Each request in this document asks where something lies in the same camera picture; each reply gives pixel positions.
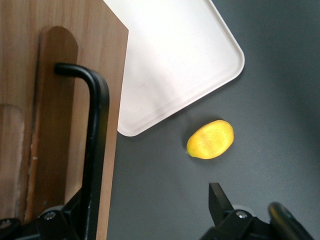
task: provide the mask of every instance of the gray surface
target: gray surface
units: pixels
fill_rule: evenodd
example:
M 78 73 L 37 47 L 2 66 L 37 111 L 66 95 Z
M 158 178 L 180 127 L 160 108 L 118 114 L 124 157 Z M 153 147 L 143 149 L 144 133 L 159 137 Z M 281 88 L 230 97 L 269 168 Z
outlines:
M 320 239 L 320 2 L 214 0 L 245 55 L 242 74 L 136 137 L 118 135 L 108 240 L 197 240 L 213 222 L 208 183 L 269 221 L 285 205 Z M 186 155 L 216 119 L 235 141 L 220 157 Z

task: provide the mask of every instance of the metal screw head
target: metal screw head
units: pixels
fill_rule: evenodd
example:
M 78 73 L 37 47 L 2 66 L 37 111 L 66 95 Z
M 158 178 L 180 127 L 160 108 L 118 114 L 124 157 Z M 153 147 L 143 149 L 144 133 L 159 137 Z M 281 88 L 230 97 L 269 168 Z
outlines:
M 246 217 L 248 217 L 248 215 L 244 211 L 237 211 L 235 214 L 241 219 L 245 219 Z
M 55 213 L 54 211 L 49 211 L 49 212 L 47 212 L 47 213 L 43 216 L 43 218 L 44 218 L 45 220 L 51 220 L 51 219 L 53 219 L 55 216 L 56 216 L 56 213 Z
M 5 229 L 7 227 L 10 227 L 12 224 L 10 219 L 4 220 L 0 223 L 0 229 Z

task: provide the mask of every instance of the yellow lemon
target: yellow lemon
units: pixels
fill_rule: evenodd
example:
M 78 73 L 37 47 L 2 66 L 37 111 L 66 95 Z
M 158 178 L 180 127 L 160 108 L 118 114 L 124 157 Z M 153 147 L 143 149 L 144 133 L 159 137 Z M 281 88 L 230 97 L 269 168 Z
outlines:
M 198 129 L 186 144 L 187 153 L 199 159 L 213 159 L 234 142 L 234 129 L 224 120 L 210 122 Z

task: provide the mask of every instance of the wooden surface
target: wooden surface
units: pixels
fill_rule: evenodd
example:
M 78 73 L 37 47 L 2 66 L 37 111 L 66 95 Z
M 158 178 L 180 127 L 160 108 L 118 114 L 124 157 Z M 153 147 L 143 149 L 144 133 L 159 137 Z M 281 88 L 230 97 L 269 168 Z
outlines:
M 75 81 L 54 73 L 55 63 L 76 64 L 78 45 L 61 26 L 42 31 L 36 74 L 27 218 L 65 201 Z
M 0 0 L 0 104 L 19 108 L 25 127 L 18 217 L 23 218 L 26 209 L 39 35 L 44 28 L 53 26 L 62 26 L 74 35 L 79 47 L 77 63 L 101 73 L 110 90 L 97 233 L 97 239 L 106 239 L 128 30 L 103 0 Z M 86 84 L 77 81 L 73 96 L 66 200 L 81 186 L 88 100 Z
M 0 219 L 15 216 L 19 210 L 23 133 L 21 111 L 0 104 Z

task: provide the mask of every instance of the white tray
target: white tray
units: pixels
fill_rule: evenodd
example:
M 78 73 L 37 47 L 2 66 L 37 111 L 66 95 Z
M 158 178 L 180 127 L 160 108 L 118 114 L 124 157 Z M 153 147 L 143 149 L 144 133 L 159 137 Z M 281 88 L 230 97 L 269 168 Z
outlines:
M 129 29 L 118 131 L 136 136 L 236 78 L 244 54 L 210 0 L 104 0 Z

